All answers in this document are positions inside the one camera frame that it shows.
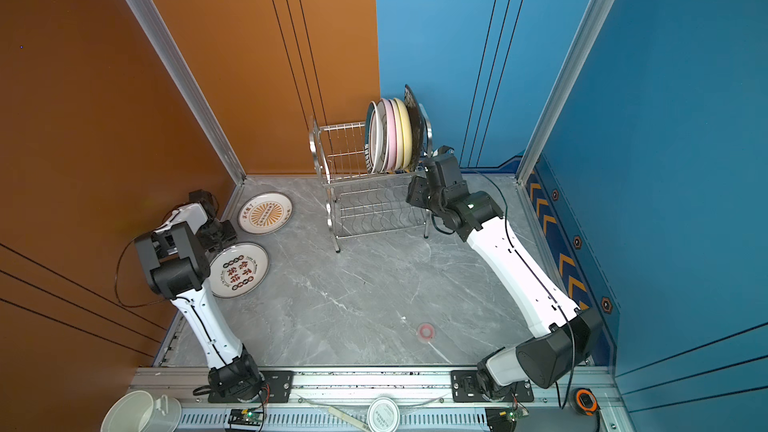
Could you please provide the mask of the white plate red characters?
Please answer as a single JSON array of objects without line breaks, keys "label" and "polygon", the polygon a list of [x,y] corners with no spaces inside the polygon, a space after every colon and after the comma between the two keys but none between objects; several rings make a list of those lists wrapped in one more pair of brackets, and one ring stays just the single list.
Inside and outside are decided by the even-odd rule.
[{"label": "white plate red characters", "polygon": [[227,247],[210,263],[210,287],[219,298],[235,298],[257,287],[269,269],[266,250],[252,242]]}]

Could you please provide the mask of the white plate orange sunburst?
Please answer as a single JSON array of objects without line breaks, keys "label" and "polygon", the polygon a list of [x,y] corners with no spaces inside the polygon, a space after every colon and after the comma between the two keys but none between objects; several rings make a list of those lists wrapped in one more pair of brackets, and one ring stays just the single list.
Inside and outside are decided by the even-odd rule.
[{"label": "white plate orange sunburst", "polygon": [[248,200],[237,216],[240,228],[250,234],[265,235],[285,226],[293,213],[290,198],[279,192],[267,192]]}]

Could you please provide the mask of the black floral square plate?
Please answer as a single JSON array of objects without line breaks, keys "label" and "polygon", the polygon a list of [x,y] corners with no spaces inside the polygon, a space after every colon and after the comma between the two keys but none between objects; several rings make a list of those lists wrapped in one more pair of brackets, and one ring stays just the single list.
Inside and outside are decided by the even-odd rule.
[{"label": "black floral square plate", "polygon": [[408,170],[415,171],[424,150],[425,125],[418,100],[408,84],[405,85],[404,103],[408,112],[412,135],[412,156]]}]

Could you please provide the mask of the steel two-tier dish rack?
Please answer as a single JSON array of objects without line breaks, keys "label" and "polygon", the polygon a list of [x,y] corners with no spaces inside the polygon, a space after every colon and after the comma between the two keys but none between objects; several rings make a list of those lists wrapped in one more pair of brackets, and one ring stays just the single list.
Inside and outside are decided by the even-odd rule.
[{"label": "steel two-tier dish rack", "polygon": [[431,213],[406,203],[414,174],[366,172],[362,122],[313,124],[309,148],[326,193],[326,222],[337,253],[344,239],[408,229],[429,236]]}]

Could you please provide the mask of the cream round plate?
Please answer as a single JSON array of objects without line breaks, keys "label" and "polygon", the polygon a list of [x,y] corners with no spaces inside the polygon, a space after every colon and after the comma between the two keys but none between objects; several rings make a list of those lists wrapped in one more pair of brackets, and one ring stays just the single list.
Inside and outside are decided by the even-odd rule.
[{"label": "cream round plate", "polygon": [[393,104],[396,125],[397,125],[397,162],[396,169],[402,170],[405,167],[406,154],[410,151],[408,145],[408,134],[410,133],[410,122],[407,109],[402,100],[398,98],[391,99]]}]

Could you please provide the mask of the yellow round plate with bear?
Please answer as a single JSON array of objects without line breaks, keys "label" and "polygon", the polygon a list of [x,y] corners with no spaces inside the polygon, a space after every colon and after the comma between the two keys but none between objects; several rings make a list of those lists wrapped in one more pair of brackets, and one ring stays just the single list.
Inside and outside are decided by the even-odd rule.
[{"label": "yellow round plate with bear", "polygon": [[395,98],[394,102],[398,107],[400,120],[401,120],[401,136],[402,136],[402,145],[403,145],[403,159],[402,159],[401,169],[408,170],[411,159],[412,159],[412,154],[413,154],[413,135],[412,135],[410,117],[408,114],[407,107],[401,99]]}]

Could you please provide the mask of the pink round plate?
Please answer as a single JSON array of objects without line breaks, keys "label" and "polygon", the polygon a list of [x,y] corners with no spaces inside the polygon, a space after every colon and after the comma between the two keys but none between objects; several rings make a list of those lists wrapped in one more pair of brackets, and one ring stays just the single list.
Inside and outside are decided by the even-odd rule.
[{"label": "pink round plate", "polygon": [[383,103],[387,120],[387,171],[394,172],[397,168],[398,139],[400,138],[398,130],[399,112],[390,99],[384,99]]}]

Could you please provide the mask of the white plate dark green rim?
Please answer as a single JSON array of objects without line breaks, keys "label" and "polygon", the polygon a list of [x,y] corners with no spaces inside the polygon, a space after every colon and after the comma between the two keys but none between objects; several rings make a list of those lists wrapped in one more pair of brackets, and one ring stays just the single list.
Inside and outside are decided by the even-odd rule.
[{"label": "white plate dark green rim", "polygon": [[383,171],[385,158],[384,105],[381,100],[372,101],[366,117],[367,168],[370,174]]}]

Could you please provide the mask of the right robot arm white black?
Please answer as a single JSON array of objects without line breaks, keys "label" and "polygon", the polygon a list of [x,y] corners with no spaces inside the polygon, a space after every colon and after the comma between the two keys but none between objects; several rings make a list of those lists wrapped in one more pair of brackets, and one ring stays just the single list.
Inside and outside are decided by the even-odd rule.
[{"label": "right robot arm white black", "polygon": [[515,235],[505,201],[470,191],[451,148],[440,148],[422,164],[425,173],[412,178],[407,203],[440,218],[490,266],[532,335],[480,360],[476,380],[481,393],[499,401],[518,382],[548,388],[562,377],[571,378],[597,344],[600,313],[581,308],[543,271]]}]

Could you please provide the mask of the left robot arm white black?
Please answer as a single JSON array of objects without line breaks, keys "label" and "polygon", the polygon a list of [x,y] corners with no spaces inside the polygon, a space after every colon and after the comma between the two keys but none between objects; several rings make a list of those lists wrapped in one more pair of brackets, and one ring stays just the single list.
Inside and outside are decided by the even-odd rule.
[{"label": "left robot arm white black", "polygon": [[193,394],[205,395],[211,403],[262,401],[266,386],[211,290],[209,255],[234,239],[232,224],[217,218],[215,197],[199,189],[160,226],[133,241],[150,290],[180,311],[206,356],[208,384]]}]

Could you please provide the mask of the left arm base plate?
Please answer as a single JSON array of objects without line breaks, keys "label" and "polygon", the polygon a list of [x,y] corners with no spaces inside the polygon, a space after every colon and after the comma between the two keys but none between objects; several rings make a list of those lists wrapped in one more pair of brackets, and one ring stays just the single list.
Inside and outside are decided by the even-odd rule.
[{"label": "left arm base plate", "polygon": [[293,386],[291,370],[264,370],[251,376],[233,376],[226,372],[209,374],[209,385],[200,387],[195,396],[204,396],[210,403],[287,403]]}]

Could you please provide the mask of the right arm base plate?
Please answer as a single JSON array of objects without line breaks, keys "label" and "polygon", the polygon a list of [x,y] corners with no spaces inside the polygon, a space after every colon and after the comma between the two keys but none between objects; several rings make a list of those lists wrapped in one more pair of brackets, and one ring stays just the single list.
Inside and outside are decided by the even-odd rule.
[{"label": "right arm base plate", "polygon": [[497,392],[484,392],[481,389],[476,370],[453,370],[450,372],[453,401],[469,402],[504,402],[532,403],[535,399],[529,381],[519,381],[502,387]]}]

